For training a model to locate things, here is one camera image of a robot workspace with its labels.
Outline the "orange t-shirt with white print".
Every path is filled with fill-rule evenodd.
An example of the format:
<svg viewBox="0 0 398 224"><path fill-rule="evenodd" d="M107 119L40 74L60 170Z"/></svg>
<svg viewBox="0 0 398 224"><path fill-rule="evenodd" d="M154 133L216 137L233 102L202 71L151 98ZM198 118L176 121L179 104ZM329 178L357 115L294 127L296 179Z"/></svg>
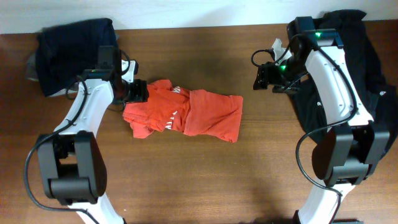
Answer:
<svg viewBox="0 0 398 224"><path fill-rule="evenodd" d="M123 118L133 137L144 139L166 129L187 136L209 135L236 142L243 115L243 97L173 86L157 80L147 86L145 103L128 103Z"/></svg>

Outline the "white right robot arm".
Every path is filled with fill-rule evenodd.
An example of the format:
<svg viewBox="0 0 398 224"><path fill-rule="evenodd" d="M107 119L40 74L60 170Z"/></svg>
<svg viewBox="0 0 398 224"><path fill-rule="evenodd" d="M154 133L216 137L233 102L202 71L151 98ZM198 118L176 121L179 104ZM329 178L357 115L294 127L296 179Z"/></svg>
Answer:
<svg viewBox="0 0 398 224"><path fill-rule="evenodd" d="M254 90L272 85L274 93L293 94L309 75L326 116L326 126L305 133L295 148L298 168L313 187L292 221L335 223L343 199L375 171L389 132L363 105L335 30L303 31L286 48L276 39L266 52L273 61L257 67Z"/></svg>

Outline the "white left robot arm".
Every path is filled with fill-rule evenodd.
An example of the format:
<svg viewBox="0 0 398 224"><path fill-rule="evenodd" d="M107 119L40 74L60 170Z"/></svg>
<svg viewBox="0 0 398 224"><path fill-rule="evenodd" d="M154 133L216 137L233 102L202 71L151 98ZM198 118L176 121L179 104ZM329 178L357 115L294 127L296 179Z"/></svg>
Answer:
<svg viewBox="0 0 398 224"><path fill-rule="evenodd" d="M77 212L85 223L125 223L106 195L107 171L96 134L110 104L146 101L144 80L135 79L135 60L100 61L78 76L79 89L64 120L39 136L38 155L45 195L60 212Z"/></svg>

